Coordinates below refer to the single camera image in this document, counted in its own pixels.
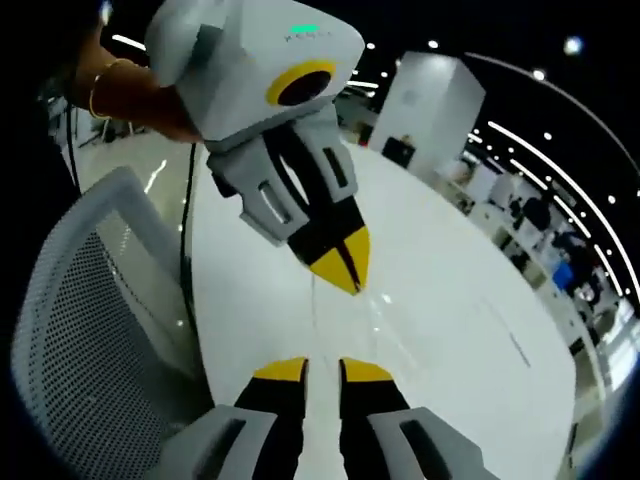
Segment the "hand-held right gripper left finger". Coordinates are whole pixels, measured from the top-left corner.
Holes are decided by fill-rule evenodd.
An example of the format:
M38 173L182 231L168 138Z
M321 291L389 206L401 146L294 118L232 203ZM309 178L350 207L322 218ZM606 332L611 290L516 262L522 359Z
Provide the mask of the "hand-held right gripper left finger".
M291 479L303 446L308 359L256 370L234 405L218 405L170 438L160 479Z

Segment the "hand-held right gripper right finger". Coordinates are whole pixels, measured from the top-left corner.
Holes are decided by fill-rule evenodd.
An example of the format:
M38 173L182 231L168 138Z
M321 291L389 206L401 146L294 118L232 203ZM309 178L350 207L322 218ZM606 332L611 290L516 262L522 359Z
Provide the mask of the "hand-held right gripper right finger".
M494 479L478 445L426 407L410 407L377 364L339 360L339 450L349 479Z

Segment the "person's left hand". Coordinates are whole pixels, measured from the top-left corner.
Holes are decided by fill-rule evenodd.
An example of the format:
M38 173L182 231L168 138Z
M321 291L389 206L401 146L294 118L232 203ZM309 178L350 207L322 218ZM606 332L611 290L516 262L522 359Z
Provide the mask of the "person's left hand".
M92 114L151 128L170 140L199 143L201 136L174 87L161 87L148 68L116 59L95 77L88 97Z

